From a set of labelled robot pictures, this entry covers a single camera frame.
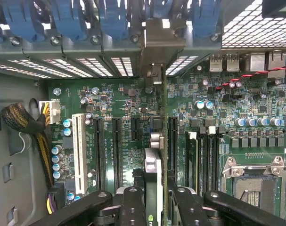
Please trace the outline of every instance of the white power connector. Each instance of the white power connector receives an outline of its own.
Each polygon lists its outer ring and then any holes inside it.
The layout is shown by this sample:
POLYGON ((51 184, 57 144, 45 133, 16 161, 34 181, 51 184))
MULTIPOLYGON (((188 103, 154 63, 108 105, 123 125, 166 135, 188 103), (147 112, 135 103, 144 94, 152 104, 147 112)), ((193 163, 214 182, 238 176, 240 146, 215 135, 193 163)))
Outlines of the white power connector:
POLYGON ((41 108, 43 104, 49 104, 49 116, 50 116, 50 124, 59 123, 60 122, 60 102, 59 101, 39 101, 39 112, 41 112, 41 108))

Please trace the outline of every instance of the white pci slot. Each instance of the white pci slot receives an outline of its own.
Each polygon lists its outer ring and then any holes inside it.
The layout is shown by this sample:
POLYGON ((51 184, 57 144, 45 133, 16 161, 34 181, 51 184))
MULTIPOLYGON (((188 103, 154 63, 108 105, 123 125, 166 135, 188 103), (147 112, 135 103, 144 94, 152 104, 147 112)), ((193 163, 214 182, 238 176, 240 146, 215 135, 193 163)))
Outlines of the white pci slot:
POLYGON ((73 114, 74 168, 76 193, 85 194, 88 188, 85 138, 85 115, 73 114))

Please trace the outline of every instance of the motherboard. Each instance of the motherboard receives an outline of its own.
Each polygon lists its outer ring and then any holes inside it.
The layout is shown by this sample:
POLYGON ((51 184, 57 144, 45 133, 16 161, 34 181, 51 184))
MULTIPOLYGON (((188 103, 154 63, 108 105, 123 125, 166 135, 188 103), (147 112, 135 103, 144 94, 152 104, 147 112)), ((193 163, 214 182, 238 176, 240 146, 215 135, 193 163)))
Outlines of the motherboard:
MULTIPOLYGON (((286 72, 280 83, 260 75, 212 89, 241 74, 204 62, 167 79, 169 170, 199 195, 220 190, 286 219, 286 72)), ((52 153, 66 203, 133 185, 155 145, 159 91, 141 78, 52 80, 49 96, 60 102, 52 153)))

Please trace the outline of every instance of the blue latch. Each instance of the blue latch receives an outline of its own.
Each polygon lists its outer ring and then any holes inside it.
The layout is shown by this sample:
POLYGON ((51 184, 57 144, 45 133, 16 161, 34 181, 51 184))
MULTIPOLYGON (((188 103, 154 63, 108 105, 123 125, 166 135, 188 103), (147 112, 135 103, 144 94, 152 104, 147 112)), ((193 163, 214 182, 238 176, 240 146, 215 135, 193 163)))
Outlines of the blue latch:
POLYGON ((102 32, 111 36, 113 40, 128 38, 128 22, 123 0, 120 7, 118 7, 117 0, 100 0, 99 15, 102 32))
POLYGON ((171 10, 173 0, 145 0, 146 19, 161 18, 167 19, 171 10))
POLYGON ((220 13, 220 0, 193 0, 190 9, 193 36, 197 38, 210 37, 216 32, 220 13))
POLYGON ((4 0, 2 7, 14 35, 30 43, 45 40, 44 28, 32 0, 4 0))
POLYGON ((52 12, 59 33, 70 38, 72 42, 87 39, 80 0, 53 0, 52 12))

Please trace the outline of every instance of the pcie slot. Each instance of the pcie slot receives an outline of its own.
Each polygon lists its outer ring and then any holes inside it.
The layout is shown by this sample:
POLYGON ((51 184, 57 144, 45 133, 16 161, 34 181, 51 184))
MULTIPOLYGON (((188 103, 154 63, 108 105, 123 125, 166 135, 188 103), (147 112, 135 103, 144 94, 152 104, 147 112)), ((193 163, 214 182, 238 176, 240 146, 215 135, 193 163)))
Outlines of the pcie slot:
POLYGON ((123 185, 123 152, 122 152, 122 121, 113 118, 113 147, 114 147, 114 187, 117 190, 123 185))
POLYGON ((104 151, 104 125, 103 119, 94 119, 94 134, 96 148, 96 175, 99 190, 106 190, 106 168, 104 151))
POLYGON ((87 181, 87 156, 85 138, 85 115, 73 114, 73 145, 74 145, 74 170, 77 194, 85 194, 88 188, 87 181))
POLYGON ((175 180, 178 174, 178 118, 169 117, 168 119, 168 153, 170 169, 174 171, 175 180))
POLYGON ((139 140, 139 118, 131 118, 131 140, 139 140))

